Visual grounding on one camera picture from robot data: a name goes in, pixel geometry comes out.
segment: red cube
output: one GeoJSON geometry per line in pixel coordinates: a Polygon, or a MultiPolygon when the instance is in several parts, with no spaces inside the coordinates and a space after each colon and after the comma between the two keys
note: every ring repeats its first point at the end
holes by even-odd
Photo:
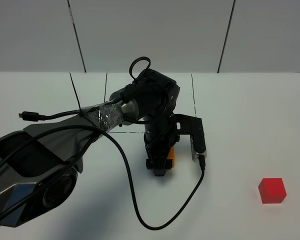
{"type": "Polygon", "coordinates": [[[263,204],[280,204],[287,196],[282,178],[263,178],[259,192],[263,204]]]}

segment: black bracket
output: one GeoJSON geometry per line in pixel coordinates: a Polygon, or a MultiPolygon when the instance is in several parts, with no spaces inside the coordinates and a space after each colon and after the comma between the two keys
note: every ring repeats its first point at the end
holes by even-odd
{"type": "Polygon", "coordinates": [[[180,123],[180,129],[176,130],[177,134],[190,135],[193,140],[194,151],[203,154],[206,151],[206,142],[202,119],[183,114],[176,114],[175,118],[176,122],[180,123]]]}
{"type": "Polygon", "coordinates": [[[180,135],[190,135],[192,156],[199,157],[206,152],[204,128],[201,118],[183,114],[171,115],[172,126],[163,131],[157,139],[148,143],[145,139],[145,149],[149,159],[146,160],[147,169],[153,170],[155,176],[164,176],[173,165],[173,160],[168,159],[171,147],[179,142],[180,135]],[[166,139],[166,144],[158,144],[160,140],[166,139]]]}

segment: black wire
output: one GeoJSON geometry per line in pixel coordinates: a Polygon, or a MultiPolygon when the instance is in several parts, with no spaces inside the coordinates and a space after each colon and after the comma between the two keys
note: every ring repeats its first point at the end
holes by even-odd
{"type": "Polygon", "coordinates": [[[132,63],[131,63],[131,65],[130,65],[130,67],[129,67],[129,74],[130,74],[130,76],[133,78],[133,80],[134,80],[134,82],[136,82],[137,84],[138,84],[138,81],[137,81],[137,79],[132,75],[132,70],[134,69],[134,66],[138,63],[138,62],[140,62],[140,61],[147,61],[149,64],[148,64],[148,66],[145,68],[145,70],[148,70],[149,68],[150,68],[150,65],[151,65],[151,61],[150,61],[150,58],[148,58],[148,57],[146,57],[146,56],[141,56],[141,57],[139,57],[139,58],[137,58],[136,60],[134,60],[132,63]]]}
{"type": "Polygon", "coordinates": [[[73,90],[74,90],[74,94],[75,94],[75,97],[76,97],[76,101],[78,102],[79,110],[80,110],[80,113],[81,113],[82,109],[81,109],[81,106],[80,106],[80,101],[79,101],[79,97],[78,97],[78,94],[77,94],[77,90],[76,90],[74,81],[72,80],[71,72],[69,72],[69,74],[70,74],[70,78],[71,78],[71,83],[72,83],[72,87],[73,87],[73,90]]]}
{"type": "MultiPolygon", "coordinates": [[[[83,130],[90,130],[94,133],[98,133],[101,135],[104,135],[106,138],[108,138],[119,150],[119,152],[121,153],[121,156],[123,158],[124,164],[125,164],[125,168],[127,171],[127,175],[128,175],[128,180],[129,180],[129,186],[130,186],[130,191],[131,191],[131,197],[132,197],[132,202],[133,202],[133,207],[135,210],[135,214],[138,218],[138,220],[140,221],[140,223],[147,229],[149,230],[161,230],[164,229],[165,227],[167,227],[168,225],[170,225],[180,214],[181,212],[185,209],[185,207],[187,206],[187,204],[189,203],[189,201],[191,200],[191,198],[193,197],[193,195],[195,194],[195,192],[197,191],[199,185],[201,184],[205,172],[204,172],[204,168],[201,167],[202,169],[202,174],[201,177],[198,181],[198,183],[196,184],[195,188],[193,189],[193,191],[191,192],[190,196],[187,198],[187,200],[185,201],[185,203],[182,205],[182,207],[180,208],[180,210],[165,224],[161,225],[161,226],[149,226],[148,224],[146,224],[144,222],[144,220],[142,219],[139,209],[138,209],[138,204],[137,204],[137,200],[136,200],[136,194],[135,194],[135,188],[134,188],[134,184],[133,184],[133,179],[132,179],[132,174],[131,174],[131,170],[129,167],[129,163],[128,163],[128,159],[126,157],[126,154],[124,152],[124,150],[122,149],[122,147],[119,145],[119,143],[112,137],[110,136],[107,132],[102,131],[101,129],[98,129],[96,127],[93,126],[86,126],[86,125],[69,125],[69,126],[62,126],[62,127],[57,127],[51,130],[48,130],[46,132],[43,132],[41,134],[38,134],[37,136],[34,136],[32,138],[30,138],[29,140],[27,140],[23,145],[19,146],[17,149],[15,149],[13,152],[11,152],[5,159],[2,160],[3,164],[7,162],[7,160],[13,156],[14,154],[16,154],[18,151],[20,151],[22,148],[24,148],[25,146],[27,146],[28,144],[30,144],[31,142],[38,140],[44,136],[47,136],[49,134],[52,133],[56,133],[56,132],[60,132],[63,130],[69,130],[69,129],[83,129],[83,130]]],[[[83,154],[86,152],[86,150],[88,149],[88,147],[90,146],[90,144],[92,144],[93,141],[95,141],[97,138],[97,136],[92,137],[82,148],[82,150],[74,157],[73,161],[71,161],[70,163],[68,163],[63,171],[66,171],[68,169],[70,169],[71,167],[73,167],[76,162],[83,156],[83,154]]],[[[54,176],[52,178],[52,180],[49,181],[49,184],[53,184],[55,181],[57,181],[60,177],[61,177],[61,172],[57,175],[54,176]]],[[[44,191],[45,189],[47,189],[50,185],[48,185],[48,182],[42,186],[42,188],[40,187],[37,191],[44,191]]],[[[14,210],[16,210],[17,208],[21,207],[22,205],[24,205],[27,201],[29,201],[31,198],[34,197],[34,195],[37,195],[39,193],[31,193],[30,195],[24,197],[23,199],[21,199],[20,201],[16,202],[14,205],[12,205],[11,207],[9,207],[8,209],[6,209],[4,212],[2,212],[0,214],[0,221],[5,218],[6,216],[8,216],[10,213],[12,213],[14,210]]]]}
{"type": "Polygon", "coordinates": [[[50,115],[50,116],[46,116],[46,115],[41,115],[40,120],[52,120],[52,119],[58,119],[61,117],[65,117],[65,116],[70,116],[70,115],[76,115],[79,114],[80,110],[73,110],[73,111],[64,111],[64,112],[60,112],[54,115],[50,115]]]}

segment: orange object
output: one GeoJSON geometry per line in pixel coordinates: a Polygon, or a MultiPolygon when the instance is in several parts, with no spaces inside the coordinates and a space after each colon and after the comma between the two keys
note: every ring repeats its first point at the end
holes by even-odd
{"type": "Polygon", "coordinates": [[[167,159],[172,159],[172,167],[175,167],[175,147],[173,146],[170,149],[167,159]]]}

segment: black cable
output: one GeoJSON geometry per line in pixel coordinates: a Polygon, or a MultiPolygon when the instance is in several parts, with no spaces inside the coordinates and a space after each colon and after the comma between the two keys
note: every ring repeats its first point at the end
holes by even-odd
{"type": "Polygon", "coordinates": [[[22,118],[22,120],[24,121],[38,122],[38,121],[58,119],[61,117],[76,115],[76,114],[80,114],[80,110],[64,111],[50,116],[40,115],[39,113],[32,112],[32,111],[24,111],[23,113],[19,113],[19,118],[22,118]]]}
{"type": "Polygon", "coordinates": [[[72,80],[71,72],[69,72],[69,74],[70,74],[70,78],[71,78],[71,83],[72,83],[72,87],[73,87],[73,90],[74,90],[74,94],[75,94],[75,97],[76,97],[76,101],[78,102],[79,111],[81,113],[82,109],[81,109],[81,106],[80,106],[80,101],[79,101],[79,97],[78,97],[78,94],[77,94],[77,90],[76,90],[74,81],[72,80]]]}
{"type": "MultiPolygon", "coordinates": [[[[161,225],[161,226],[149,226],[148,224],[146,224],[144,222],[144,220],[142,219],[139,209],[138,209],[138,204],[137,204],[137,200],[136,200],[136,194],[135,194],[135,188],[134,188],[134,184],[133,184],[133,179],[132,179],[132,174],[131,174],[131,170],[129,167],[129,163],[128,163],[128,159],[126,157],[126,154],[124,152],[124,150],[122,149],[122,147],[119,145],[119,143],[112,137],[110,136],[107,132],[102,131],[101,129],[98,129],[96,127],[93,126],[86,126],[86,125],[69,125],[69,126],[62,126],[62,127],[57,127],[51,130],[48,130],[46,132],[43,132],[41,134],[38,134],[37,136],[34,136],[32,138],[30,138],[29,140],[27,140],[23,145],[19,146],[17,149],[15,149],[13,152],[11,152],[5,159],[3,159],[1,162],[6,163],[7,160],[13,156],[14,154],[16,154],[18,151],[20,151],[22,148],[24,148],[25,146],[27,146],[28,144],[30,144],[31,142],[38,140],[44,136],[47,136],[49,134],[52,133],[56,133],[56,132],[60,132],[63,130],[69,130],[69,129],[83,129],[83,130],[90,130],[94,133],[98,133],[101,135],[104,135],[106,138],[108,138],[119,150],[119,152],[121,153],[121,156],[123,158],[124,164],[125,164],[125,168],[127,171],[127,175],[128,175],[128,180],[129,180],[129,186],[130,186],[130,191],[131,191],[131,197],[132,197],[132,202],[133,202],[133,207],[135,210],[135,214],[138,218],[138,220],[140,221],[140,223],[147,229],[149,230],[161,230],[165,227],[167,227],[168,225],[170,225],[180,214],[181,212],[185,209],[185,207],[187,206],[187,204],[189,203],[189,201],[191,200],[191,198],[193,197],[193,195],[195,194],[195,192],[197,191],[199,185],[201,184],[204,175],[205,175],[205,158],[202,156],[201,158],[199,158],[199,163],[200,163],[200,167],[202,170],[202,174],[201,177],[198,181],[198,183],[196,184],[195,188],[193,189],[193,191],[191,192],[190,196],[187,198],[187,200],[185,201],[185,203],[182,205],[182,207],[180,208],[180,210],[165,224],[161,225]]],[[[70,163],[68,163],[65,167],[64,167],[64,171],[70,169],[71,167],[73,167],[76,162],[83,156],[83,154],[86,152],[86,150],[88,149],[88,147],[90,146],[90,144],[95,141],[97,136],[92,137],[82,148],[82,150],[74,157],[74,160],[71,161],[70,163]]],[[[49,181],[49,183],[51,184],[51,182],[55,182],[57,181],[60,177],[61,177],[61,173],[58,174],[58,178],[57,176],[54,176],[52,180],[49,181]]],[[[24,205],[27,201],[29,201],[31,198],[33,198],[34,196],[30,194],[26,197],[24,197],[23,199],[21,199],[20,201],[16,202],[14,205],[12,205],[11,207],[9,207],[8,209],[6,209],[4,212],[2,212],[0,214],[0,221],[5,218],[6,216],[8,216],[10,213],[12,213],[14,210],[16,210],[17,208],[21,207],[22,205],[24,205]]]]}
{"type": "Polygon", "coordinates": [[[136,84],[138,84],[138,81],[137,81],[137,79],[132,75],[132,70],[134,69],[134,66],[138,63],[138,62],[140,62],[140,61],[147,61],[149,64],[148,64],[148,66],[145,68],[145,70],[148,70],[149,68],[150,68],[150,65],[151,65],[151,61],[150,61],[150,58],[148,58],[148,57],[146,57],[146,56],[141,56],[141,57],[139,57],[139,58],[137,58],[136,60],[134,60],[132,63],[131,63],[131,65],[130,65],[130,67],[129,67],[129,74],[130,74],[130,76],[133,78],[133,80],[134,80],[134,82],[136,83],[136,84]]]}

